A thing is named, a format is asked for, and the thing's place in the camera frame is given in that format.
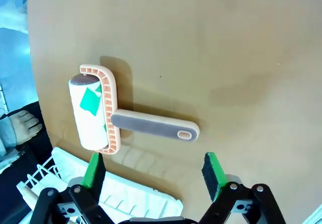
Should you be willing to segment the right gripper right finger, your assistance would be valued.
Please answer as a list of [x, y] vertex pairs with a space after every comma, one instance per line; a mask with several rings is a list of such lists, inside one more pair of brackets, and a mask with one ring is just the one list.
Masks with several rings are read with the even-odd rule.
[[286, 224], [268, 185], [247, 188], [230, 181], [214, 152], [205, 154], [202, 175], [212, 204], [200, 224], [225, 224], [232, 213], [240, 213], [247, 224]]

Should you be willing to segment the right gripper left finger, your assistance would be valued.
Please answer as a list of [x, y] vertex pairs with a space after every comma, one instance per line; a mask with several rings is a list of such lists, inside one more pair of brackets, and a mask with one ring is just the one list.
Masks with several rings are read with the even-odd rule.
[[109, 216], [99, 206], [106, 169], [101, 153], [94, 153], [83, 180], [59, 192], [48, 187], [40, 192], [30, 224], [67, 224], [81, 216], [86, 224], [109, 224]]

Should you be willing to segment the white wire dish rack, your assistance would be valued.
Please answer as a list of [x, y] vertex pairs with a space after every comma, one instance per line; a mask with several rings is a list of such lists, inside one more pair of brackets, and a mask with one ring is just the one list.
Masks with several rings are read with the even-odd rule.
[[74, 177], [68, 168], [66, 159], [51, 156], [44, 164], [38, 164], [33, 174], [27, 175], [25, 182], [17, 184], [17, 189], [27, 205], [34, 209], [40, 192], [45, 188], [64, 191]]

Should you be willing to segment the peach lint roller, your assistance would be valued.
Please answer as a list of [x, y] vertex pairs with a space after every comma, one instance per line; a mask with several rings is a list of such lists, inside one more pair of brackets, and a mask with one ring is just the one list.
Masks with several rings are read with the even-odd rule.
[[113, 155], [121, 146], [121, 129], [184, 141], [199, 137], [199, 126], [192, 121], [120, 109], [116, 80], [108, 68], [82, 64], [79, 70], [68, 87], [83, 148]]

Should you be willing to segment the person's left forearm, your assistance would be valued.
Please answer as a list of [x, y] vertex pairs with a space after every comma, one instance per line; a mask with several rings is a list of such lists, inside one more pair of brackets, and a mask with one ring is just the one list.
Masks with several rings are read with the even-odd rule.
[[0, 120], [0, 161], [19, 154], [16, 149], [17, 137], [12, 121], [12, 116], [6, 116]]

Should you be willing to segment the person's left hand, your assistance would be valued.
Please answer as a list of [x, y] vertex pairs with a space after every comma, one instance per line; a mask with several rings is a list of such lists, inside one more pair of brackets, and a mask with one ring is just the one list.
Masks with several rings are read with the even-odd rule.
[[22, 145], [29, 141], [43, 127], [38, 118], [26, 110], [11, 115], [9, 119], [14, 130], [16, 145]]

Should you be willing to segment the person in grey cardigan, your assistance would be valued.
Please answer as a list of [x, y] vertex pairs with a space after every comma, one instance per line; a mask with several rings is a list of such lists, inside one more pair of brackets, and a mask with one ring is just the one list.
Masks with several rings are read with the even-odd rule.
[[16, 146], [18, 155], [0, 161], [0, 224], [18, 224], [30, 211], [16, 185], [24, 180], [27, 174], [34, 173], [37, 164], [41, 165], [47, 161], [52, 151], [39, 102], [4, 114], [0, 120], [22, 110], [38, 118], [43, 127], [35, 137]]

